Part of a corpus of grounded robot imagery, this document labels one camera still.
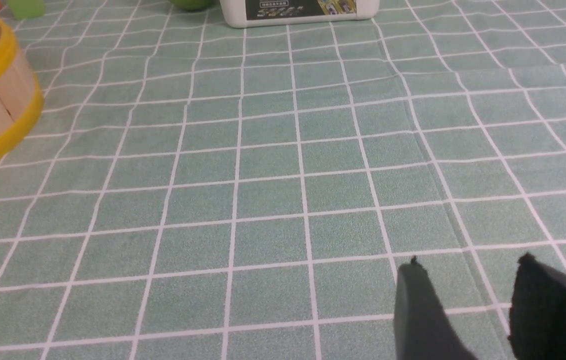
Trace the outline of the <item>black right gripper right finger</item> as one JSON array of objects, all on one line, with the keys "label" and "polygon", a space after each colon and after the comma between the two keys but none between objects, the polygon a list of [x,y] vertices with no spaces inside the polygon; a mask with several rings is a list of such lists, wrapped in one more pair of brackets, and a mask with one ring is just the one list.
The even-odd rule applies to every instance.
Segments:
[{"label": "black right gripper right finger", "polygon": [[509,309],[518,360],[566,360],[566,274],[531,253],[518,260]]}]

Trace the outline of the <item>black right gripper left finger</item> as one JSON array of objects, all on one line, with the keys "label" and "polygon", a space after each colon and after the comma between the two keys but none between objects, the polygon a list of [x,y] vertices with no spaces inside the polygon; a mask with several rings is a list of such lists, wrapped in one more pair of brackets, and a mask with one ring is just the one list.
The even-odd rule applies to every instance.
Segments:
[{"label": "black right gripper left finger", "polygon": [[393,313],[398,360],[475,360],[452,327],[427,269],[413,256],[398,267]]}]

